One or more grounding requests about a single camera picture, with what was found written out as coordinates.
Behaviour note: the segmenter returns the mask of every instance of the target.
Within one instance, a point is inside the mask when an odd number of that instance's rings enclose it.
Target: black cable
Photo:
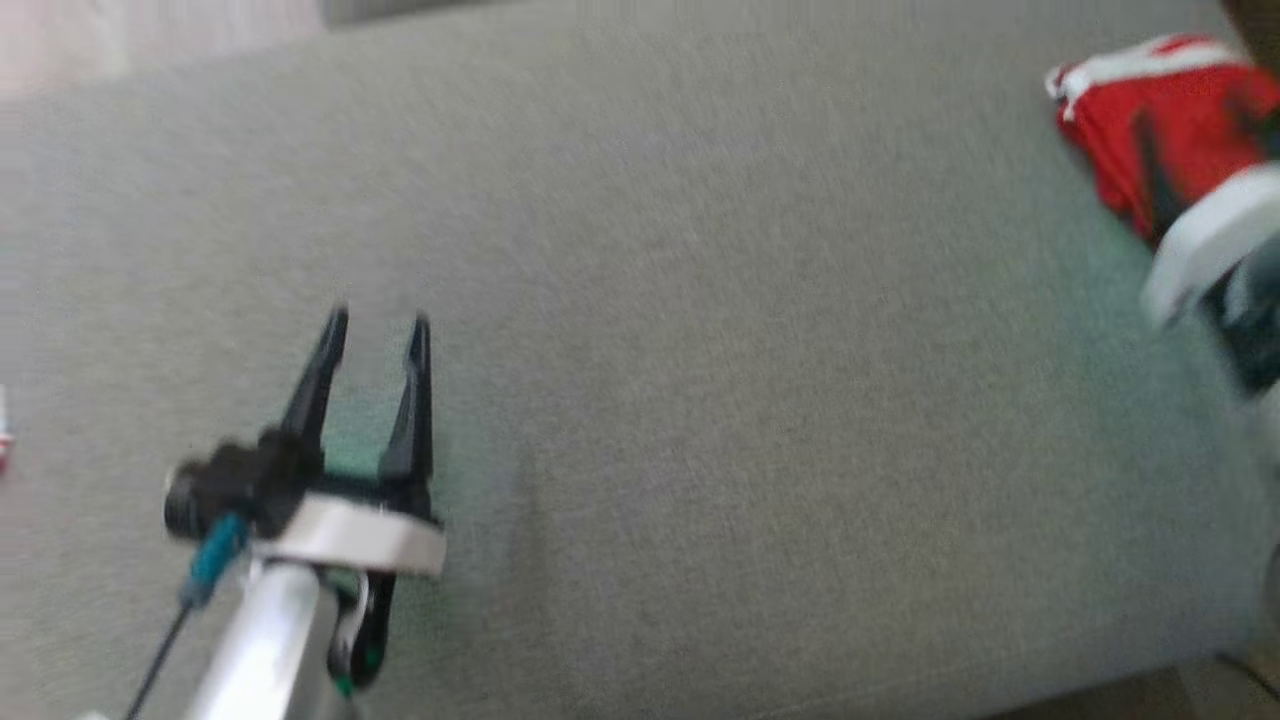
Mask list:
[[[1262,676],[1262,673],[1258,673],[1248,662],[1240,660],[1239,657],[1233,657],[1230,655],[1226,655],[1225,652],[1220,652],[1217,655],[1217,661],[1221,662],[1222,665],[1226,665],[1231,670],[1235,670],[1236,673],[1244,675],[1245,678],[1253,680],[1253,684],[1261,688],[1262,692],[1267,693],[1271,697],[1271,700],[1280,702],[1280,688],[1272,685],[1270,680]]]
[[[142,687],[138,688],[138,694],[133,698],[133,705],[129,706],[129,711],[124,714],[124,720],[137,720],[138,712],[142,711],[142,703],[146,702],[147,694],[151,693],[151,685],[155,684],[156,678],[160,675],[160,667],[164,665],[166,657],[169,657],[169,650],[173,647],[173,641],[178,639],[178,632],[182,630],[183,624],[187,623],[187,616],[191,615],[192,606],[189,603],[182,603],[178,610],[178,616],[173,619],[173,624],[169,625],[169,633],[165,634],[164,642],[160,643],[160,650],[156,651],[156,656],[151,660],[151,667],[147,669],[146,678],[142,679]]]

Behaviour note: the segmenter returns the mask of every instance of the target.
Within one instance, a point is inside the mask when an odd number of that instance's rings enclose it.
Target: gray couch cushion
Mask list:
[[[124,702],[189,552],[160,479],[274,418],[339,297],[335,460],[436,332],[451,557],[376,716],[959,717],[1242,641],[1275,506],[1039,85],[1170,29],[1226,26],[529,4],[6,106],[0,689]]]

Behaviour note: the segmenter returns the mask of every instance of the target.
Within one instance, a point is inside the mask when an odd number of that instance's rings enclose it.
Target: red cloth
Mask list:
[[[1203,36],[1169,36],[1046,81],[1062,133],[1093,163],[1102,202],[1152,247],[1187,208],[1267,160],[1258,128],[1280,82]]]

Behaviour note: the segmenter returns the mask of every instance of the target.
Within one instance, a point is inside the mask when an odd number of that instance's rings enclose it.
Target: floor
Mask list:
[[[458,0],[8,0],[0,3],[0,99],[251,53]],[[1280,3],[1225,0],[1242,35],[1280,69]],[[1280,388],[1263,405],[1280,429]],[[1280,633],[1249,662],[1280,684]],[[1093,688],[992,720],[1275,720],[1242,674],[1204,661]]]

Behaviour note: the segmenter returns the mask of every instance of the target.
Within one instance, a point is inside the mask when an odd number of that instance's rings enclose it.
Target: red fabric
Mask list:
[[[1151,54],[1203,42],[1211,41],[1181,36]],[[1097,85],[1068,108],[1064,102],[1059,110],[1059,127],[1093,163],[1102,202],[1156,246],[1167,228],[1155,210],[1156,178],[1142,133],[1149,128],[1155,159],[1185,210],[1238,170],[1266,160],[1242,113],[1260,122],[1280,110],[1280,82],[1254,67],[1220,64]]]

